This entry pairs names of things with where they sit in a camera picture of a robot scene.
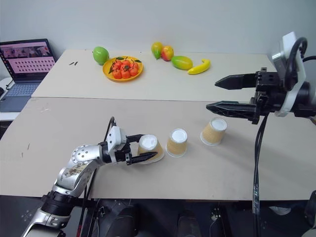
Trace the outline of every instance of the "laptop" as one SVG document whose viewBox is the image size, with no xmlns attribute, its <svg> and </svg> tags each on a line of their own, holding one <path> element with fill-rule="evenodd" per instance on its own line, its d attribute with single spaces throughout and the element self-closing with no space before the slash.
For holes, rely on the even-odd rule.
<svg viewBox="0 0 316 237">
<path fill-rule="evenodd" d="M 0 100 L 0 112 L 20 112 L 56 60 L 47 39 L 0 42 L 0 57 L 15 83 Z"/>
</svg>

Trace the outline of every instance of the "white wall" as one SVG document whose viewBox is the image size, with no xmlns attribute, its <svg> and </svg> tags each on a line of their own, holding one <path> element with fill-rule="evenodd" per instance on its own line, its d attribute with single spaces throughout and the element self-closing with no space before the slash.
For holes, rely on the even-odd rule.
<svg viewBox="0 0 316 237">
<path fill-rule="evenodd" d="M 97 45 L 145 51 L 157 40 L 175 51 L 269 53 L 291 31 L 316 54 L 316 0 L 0 1 L 1 41 L 48 38 L 57 56 Z"/>
</svg>

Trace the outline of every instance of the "laptop keyboard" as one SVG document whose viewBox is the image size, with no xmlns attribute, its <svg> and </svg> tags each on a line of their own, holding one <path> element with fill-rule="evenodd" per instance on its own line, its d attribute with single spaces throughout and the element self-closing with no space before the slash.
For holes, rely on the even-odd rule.
<svg viewBox="0 0 316 237">
<path fill-rule="evenodd" d="M 18 85 L 15 84 L 6 94 L 6 96 L 31 96 L 38 84 Z"/>
</svg>

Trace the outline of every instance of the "green apple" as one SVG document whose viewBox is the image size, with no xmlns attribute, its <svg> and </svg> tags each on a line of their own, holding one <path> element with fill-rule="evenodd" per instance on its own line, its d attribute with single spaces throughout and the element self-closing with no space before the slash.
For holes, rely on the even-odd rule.
<svg viewBox="0 0 316 237">
<path fill-rule="evenodd" d="M 103 65 L 109 59 L 109 52 L 103 47 L 95 47 L 93 50 L 93 58 L 98 63 Z"/>
</svg>

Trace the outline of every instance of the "upside-down paper cup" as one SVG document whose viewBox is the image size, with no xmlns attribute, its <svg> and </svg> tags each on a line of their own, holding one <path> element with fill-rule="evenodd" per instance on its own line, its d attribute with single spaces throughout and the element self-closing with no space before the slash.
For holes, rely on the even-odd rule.
<svg viewBox="0 0 316 237">
<path fill-rule="evenodd" d="M 208 146 L 216 146 L 221 143 L 227 123 L 222 118 L 213 118 L 200 134 L 201 141 Z"/>
<path fill-rule="evenodd" d="M 188 135 L 185 130 L 177 128 L 170 133 L 166 151 L 172 157 L 181 157 L 187 151 Z"/>
<path fill-rule="evenodd" d="M 140 164 L 150 164 L 163 158 L 163 149 L 155 135 L 147 134 L 140 138 L 137 153 L 141 154 L 145 152 L 158 152 L 158 154 L 146 161 L 140 162 Z"/>
</svg>

